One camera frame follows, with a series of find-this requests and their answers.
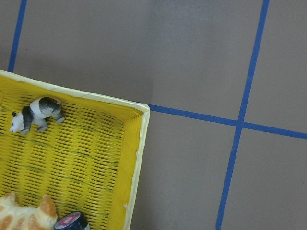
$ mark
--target panda leg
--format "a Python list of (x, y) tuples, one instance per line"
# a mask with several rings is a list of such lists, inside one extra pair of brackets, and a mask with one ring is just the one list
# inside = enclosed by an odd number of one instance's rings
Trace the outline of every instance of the panda leg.
[(20, 132), (20, 134), (26, 134), (30, 131), (32, 119), (28, 119), (24, 121), (24, 129)]
[(39, 126), (37, 130), (39, 133), (43, 132), (48, 127), (45, 119), (35, 119), (34, 124)]
[(59, 112), (58, 114), (52, 114), (51, 116), (57, 118), (56, 123), (61, 123), (65, 120), (64, 114), (62, 112)]
[(20, 134), (26, 134), (26, 133), (29, 132), (29, 131), (30, 131), (29, 128), (28, 128), (28, 129), (24, 129), (24, 130), (20, 131)]

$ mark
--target woven basket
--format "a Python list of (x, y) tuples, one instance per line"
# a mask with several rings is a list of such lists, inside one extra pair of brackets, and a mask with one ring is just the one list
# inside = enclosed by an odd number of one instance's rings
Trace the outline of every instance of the woven basket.
[[(11, 133), (12, 111), (42, 96), (62, 102), (65, 121)], [(92, 230), (130, 229), (149, 113), (146, 104), (0, 70), (0, 195), (15, 192), (22, 206), (38, 206), (49, 194), (59, 218), (78, 210)]]

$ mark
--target plush toy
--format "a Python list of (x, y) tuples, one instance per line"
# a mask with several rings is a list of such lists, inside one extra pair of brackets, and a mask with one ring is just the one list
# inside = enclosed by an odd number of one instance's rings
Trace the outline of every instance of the plush toy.
[(15, 193), (0, 198), (1, 230), (53, 230), (57, 218), (56, 206), (48, 195), (43, 196), (38, 208), (20, 207)]
[(50, 97), (41, 97), (33, 101), (30, 106), (24, 107), (18, 114), (12, 112), (12, 127), (10, 131), (15, 133), (21, 131), (26, 134), (30, 131), (31, 124), (39, 126), (38, 132), (47, 128), (46, 117), (55, 117), (57, 123), (64, 121), (65, 117), (61, 111), (61, 102)]

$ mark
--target label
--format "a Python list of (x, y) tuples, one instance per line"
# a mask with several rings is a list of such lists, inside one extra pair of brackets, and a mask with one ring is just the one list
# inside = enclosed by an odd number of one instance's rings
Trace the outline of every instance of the label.
[(75, 222), (80, 216), (80, 212), (73, 212), (69, 215), (63, 217), (56, 225), (56, 229), (62, 229), (64, 227), (67, 227), (68, 225), (71, 225), (73, 222)]

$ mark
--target gray floor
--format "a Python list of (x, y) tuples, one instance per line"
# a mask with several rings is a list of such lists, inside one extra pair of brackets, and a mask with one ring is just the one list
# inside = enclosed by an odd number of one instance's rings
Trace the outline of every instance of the gray floor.
[[(19, 5), (1, 1), (3, 70)], [(216, 229), (236, 127), (167, 111), (238, 120), (261, 6), (28, 0), (15, 73), (162, 106), (151, 113), (132, 230)], [(307, 228), (306, 11), (305, 0), (269, 4), (245, 116), (268, 132), (242, 130), (223, 230)]]

